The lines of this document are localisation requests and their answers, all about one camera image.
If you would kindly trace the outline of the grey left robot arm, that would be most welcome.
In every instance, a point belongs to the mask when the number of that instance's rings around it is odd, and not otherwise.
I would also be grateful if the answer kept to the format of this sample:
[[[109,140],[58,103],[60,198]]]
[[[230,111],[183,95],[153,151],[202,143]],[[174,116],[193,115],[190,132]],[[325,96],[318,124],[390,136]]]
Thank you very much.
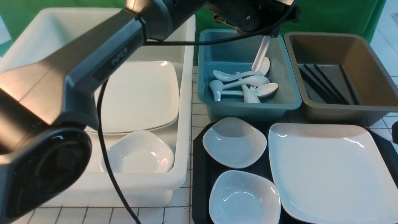
[[[297,0],[127,0],[125,7],[36,63],[1,74],[1,223],[10,224],[71,187],[91,158],[109,77],[142,46],[205,46],[275,37],[298,23]],[[166,41],[206,6],[239,36]]]

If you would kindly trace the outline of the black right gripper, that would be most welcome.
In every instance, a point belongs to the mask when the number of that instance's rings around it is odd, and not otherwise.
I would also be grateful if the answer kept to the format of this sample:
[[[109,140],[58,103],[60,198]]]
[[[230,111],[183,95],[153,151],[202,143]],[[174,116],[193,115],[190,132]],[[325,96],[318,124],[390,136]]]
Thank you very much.
[[[398,144],[398,121],[392,125],[392,141]]]

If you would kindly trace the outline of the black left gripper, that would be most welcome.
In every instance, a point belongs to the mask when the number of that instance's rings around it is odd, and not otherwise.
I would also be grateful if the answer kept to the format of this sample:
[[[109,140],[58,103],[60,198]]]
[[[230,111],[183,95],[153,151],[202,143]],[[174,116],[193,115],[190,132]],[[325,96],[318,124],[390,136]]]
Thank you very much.
[[[298,23],[301,9],[297,0],[208,0],[205,7],[213,20],[238,31],[277,37],[281,25]]]

